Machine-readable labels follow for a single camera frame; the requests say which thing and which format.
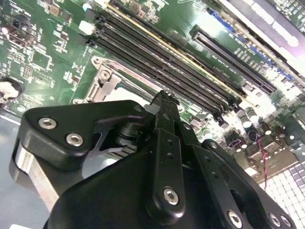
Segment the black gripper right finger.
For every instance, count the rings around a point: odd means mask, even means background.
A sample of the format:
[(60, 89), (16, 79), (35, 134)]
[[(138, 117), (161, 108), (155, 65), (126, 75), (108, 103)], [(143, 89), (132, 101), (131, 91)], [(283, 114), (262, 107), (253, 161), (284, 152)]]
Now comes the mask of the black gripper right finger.
[(177, 229), (295, 229), (292, 218), (211, 139), (180, 123), (186, 210)]

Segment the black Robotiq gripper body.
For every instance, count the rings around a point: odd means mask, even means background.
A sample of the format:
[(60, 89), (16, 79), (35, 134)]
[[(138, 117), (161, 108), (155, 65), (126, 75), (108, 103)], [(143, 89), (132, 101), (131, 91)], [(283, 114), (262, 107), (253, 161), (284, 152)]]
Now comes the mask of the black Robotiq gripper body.
[(179, 124), (63, 193), (47, 229), (175, 229), (186, 210)]

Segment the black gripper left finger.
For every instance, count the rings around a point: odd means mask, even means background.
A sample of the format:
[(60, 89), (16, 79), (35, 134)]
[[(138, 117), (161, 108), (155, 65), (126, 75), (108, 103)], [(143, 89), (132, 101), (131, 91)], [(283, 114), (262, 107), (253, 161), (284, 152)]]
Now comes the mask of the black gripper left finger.
[(21, 120), (15, 164), (52, 211), (69, 188), (151, 144), (157, 128), (173, 133), (177, 103), (161, 91), (153, 112), (131, 100), (30, 109)]

